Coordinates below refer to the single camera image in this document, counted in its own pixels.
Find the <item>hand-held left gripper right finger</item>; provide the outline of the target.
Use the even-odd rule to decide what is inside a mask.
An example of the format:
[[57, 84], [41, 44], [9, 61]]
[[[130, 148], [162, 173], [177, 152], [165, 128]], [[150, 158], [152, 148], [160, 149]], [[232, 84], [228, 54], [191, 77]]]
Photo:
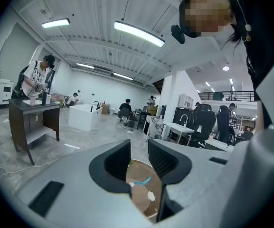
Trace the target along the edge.
[[230, 228], [227, 203], [235, 185], [234, 152], [148, 141], [162, 182], [156, 228]]

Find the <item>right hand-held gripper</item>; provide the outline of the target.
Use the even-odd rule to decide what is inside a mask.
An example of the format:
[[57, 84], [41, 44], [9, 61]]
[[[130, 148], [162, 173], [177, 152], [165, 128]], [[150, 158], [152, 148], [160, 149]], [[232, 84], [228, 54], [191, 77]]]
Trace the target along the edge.
[[249, 142], [222, 227], [274, 228], [274, 127]]

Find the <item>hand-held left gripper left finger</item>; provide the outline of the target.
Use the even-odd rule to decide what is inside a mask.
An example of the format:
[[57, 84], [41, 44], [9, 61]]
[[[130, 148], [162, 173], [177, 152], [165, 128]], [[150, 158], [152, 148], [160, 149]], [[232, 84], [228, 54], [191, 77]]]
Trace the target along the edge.
[[40, 171], [16, 196], [48, 226], [149, 228], [126, 182], [130, 161], [130, 140], [76, 152]]

